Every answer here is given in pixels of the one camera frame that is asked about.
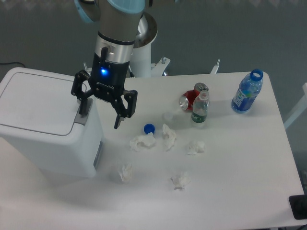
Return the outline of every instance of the small water bottle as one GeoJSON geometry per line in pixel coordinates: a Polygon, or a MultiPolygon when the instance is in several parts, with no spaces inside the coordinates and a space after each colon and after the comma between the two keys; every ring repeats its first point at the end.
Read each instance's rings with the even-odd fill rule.
{"type": "Polygon", "coordinates": [[[262,88],[262,78],[263,72],[260,69],[254,69],[241,81],[239,89],[231,102],[231,107],[235,112],[243,114],[250,109],[262,88]]]}
{"type": "Polygon", "coordinates": [[[209,106],[209,92],[202,90],[193,103],[192,121],[197,126],[202,126],[206,120],[209,106]]]}

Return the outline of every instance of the green label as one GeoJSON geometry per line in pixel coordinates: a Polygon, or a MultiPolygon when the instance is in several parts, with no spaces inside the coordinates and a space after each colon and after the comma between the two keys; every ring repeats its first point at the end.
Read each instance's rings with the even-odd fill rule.
{"type": "Polygon", "coordinates": [[[204,122],[206,120],[207,116],[200,116],[196,113],[192,113],[192,120],[196,123],[201,123],[204,122]]]}

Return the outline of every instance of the blue bottle cap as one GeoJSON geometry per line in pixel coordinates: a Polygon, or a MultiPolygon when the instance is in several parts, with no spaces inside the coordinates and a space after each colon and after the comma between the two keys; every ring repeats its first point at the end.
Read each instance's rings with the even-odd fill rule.
{"type": "Polygon", "coordinates": [[[254,69],[251,73],[250,73],[250,78],[253,81],[260,81],[263,78],[263,72],[260,69],[254,69]]]}
{"type": "Polygon", "coordinates": [[[149,133],[153,133],[153,134],[154,134],[154,131],[155,131],[155,127],[154,127],[153,124],[146,124],[146,125],[144,126],[144,132],[145,132],[146,134],[149,134],[149,133]]]}

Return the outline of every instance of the blue led light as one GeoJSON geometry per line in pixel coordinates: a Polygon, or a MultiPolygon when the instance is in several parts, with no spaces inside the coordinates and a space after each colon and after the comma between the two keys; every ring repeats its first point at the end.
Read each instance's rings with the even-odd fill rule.
{"type": "Polygon", "coordinates": [[[107,71],[107,70],[104,69],[104,68],[101,68],[101,74],[102,74],[102,76],[106,77],[106,76],[108,76],[109,71],[107,71]]]}

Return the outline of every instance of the robotic arm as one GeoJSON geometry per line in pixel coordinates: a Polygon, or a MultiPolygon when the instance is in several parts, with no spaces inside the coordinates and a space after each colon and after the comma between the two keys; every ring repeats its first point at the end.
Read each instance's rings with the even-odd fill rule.
{"type": "Polygon", "coordinates": [[[85,70],[76,73],[71,93],[81,102],[81,115],[86,113],[87,98],[92,95],[110,102],[117,113],[116,129],[124,118],[131,117],[135,112],[138,93],[135,90],[125,90],[124,83],[145,1],[96,0],[94,3],[100,11],[100,28],[92,73],[90,76],[85,70]],[[88,81],[91,87],[86,92],[82,91],[84,81],[88,81]],[[123,104],[122,95],[128,103],[127,108],[123,104]]]}

